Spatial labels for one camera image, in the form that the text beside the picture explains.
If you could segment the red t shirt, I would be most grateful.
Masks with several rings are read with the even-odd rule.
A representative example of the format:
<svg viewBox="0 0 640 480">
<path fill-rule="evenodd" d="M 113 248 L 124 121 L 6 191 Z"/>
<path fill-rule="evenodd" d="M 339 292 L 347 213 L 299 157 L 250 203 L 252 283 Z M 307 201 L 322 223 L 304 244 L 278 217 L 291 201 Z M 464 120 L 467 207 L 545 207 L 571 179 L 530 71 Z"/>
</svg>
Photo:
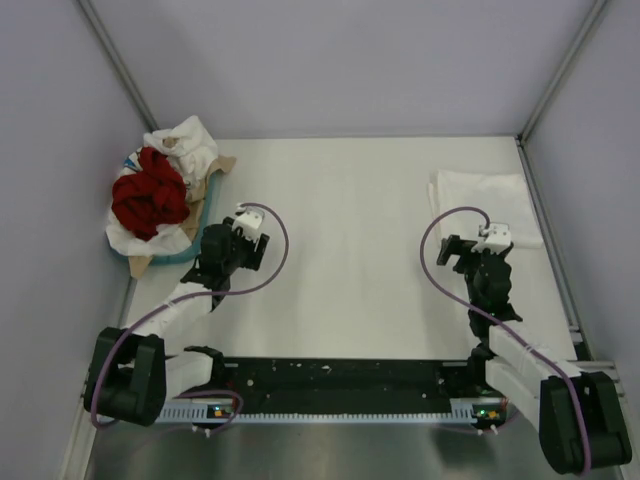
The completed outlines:
<svg viewBox="0 0 640 480">
<path fill-rule="evenodd" d="M 186 186 L 168 158 L 151 147 L 136 154 L 137 169 L 112 187 L 112 212 L 136 238 L 149 241 L 160 225 L 178 225 L 189 216 Z"/>
</svg>

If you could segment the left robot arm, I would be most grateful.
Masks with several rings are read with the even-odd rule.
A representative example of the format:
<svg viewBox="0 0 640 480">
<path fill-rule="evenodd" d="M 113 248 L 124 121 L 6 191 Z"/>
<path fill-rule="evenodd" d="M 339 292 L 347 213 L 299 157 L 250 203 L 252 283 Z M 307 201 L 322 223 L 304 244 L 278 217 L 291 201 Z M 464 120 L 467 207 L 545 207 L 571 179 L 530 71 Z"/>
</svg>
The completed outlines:
<svg viewBox="0 0 640 480">
<path fill-rule="evenodd" d="M 263 209 L 247 203 L 206 227 L 199 254 L 171 293 L 129 326 L 99 334 L 84 390 L 94 427 L 150 426 L 173 400 L 209 398 L 226 424 L 242 412 L 242 396 L 226 386 L 223 354 L 187 346 L 183 337 L 225 298 L 240 294 L 231 287 L 237 270 L 259 270 L 270 240 L 263 221 Z"/>
</svg>

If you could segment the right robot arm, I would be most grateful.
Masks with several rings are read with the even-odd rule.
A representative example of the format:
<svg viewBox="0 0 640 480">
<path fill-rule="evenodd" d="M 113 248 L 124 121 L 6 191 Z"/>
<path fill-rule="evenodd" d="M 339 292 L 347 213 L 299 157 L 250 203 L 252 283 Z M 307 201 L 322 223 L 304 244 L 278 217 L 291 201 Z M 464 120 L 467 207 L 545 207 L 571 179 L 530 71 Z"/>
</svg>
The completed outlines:
<svg viewBox="0 0 640 480">
<path fill-rule="evenodd" d="M 507 255 L 457 235 L 441 242 L 437 262 L 456 257 L 453 269 L 464 278 L 470 328 L 480 341 L 468 359 L 469 388 L 506 396 L 536 429 L 544 457 L 559 474 L 630 463 L 631 441 L 613 379 L 534 343 L 510 303 Z"/>
</svg>

